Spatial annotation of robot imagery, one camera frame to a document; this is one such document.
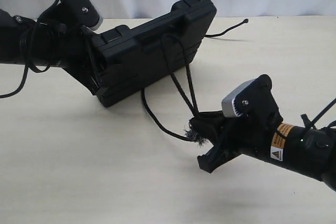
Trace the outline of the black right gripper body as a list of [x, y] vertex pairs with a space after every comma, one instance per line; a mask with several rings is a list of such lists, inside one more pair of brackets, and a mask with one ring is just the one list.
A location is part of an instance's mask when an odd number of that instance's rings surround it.
[[219, 125], [215, 141], [215, 166], [222, 166], [240, 155], [280, 166], [281, 161], [271, 157], [271, 143], [282, 123], [279, 112], [271, 112], [262, 124], [254, 114], [226, 118], [217, 111]]

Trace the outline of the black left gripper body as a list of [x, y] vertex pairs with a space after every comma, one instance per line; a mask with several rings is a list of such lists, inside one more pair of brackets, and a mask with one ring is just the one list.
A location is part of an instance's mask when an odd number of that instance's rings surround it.
[[59, 24], [58, 53], [62, 68], [92, 94], [103, 94], [105, 60], [98, 50], [100, 35], [84, 25]]

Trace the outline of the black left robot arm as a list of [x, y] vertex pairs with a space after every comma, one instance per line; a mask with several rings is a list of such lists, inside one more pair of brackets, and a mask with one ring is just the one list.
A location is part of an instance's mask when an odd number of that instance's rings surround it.
[[37, 20], [1, 11], [1, 63], [23, 65], [24, 74], [14, 95], [24, 86], [28, 71], [42, 73], [62, 68], [93, 95], [103, 87], [99, 61], [94, 53], [93, 29], [100, 23], [98, 12], [81, 7], [44, 11]]

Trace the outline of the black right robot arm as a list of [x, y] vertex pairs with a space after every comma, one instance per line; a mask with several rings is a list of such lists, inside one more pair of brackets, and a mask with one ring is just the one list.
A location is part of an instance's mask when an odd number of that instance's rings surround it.
[[329, 126], [308, 131], [281, 122], [262, 126], [252, 115], [225, 118], [218, 111], [192, 118], [190, 128], [213, 145], [197, 158], [199, 168], [207, 173], [247, 155], [335, 190], [335, 129]]

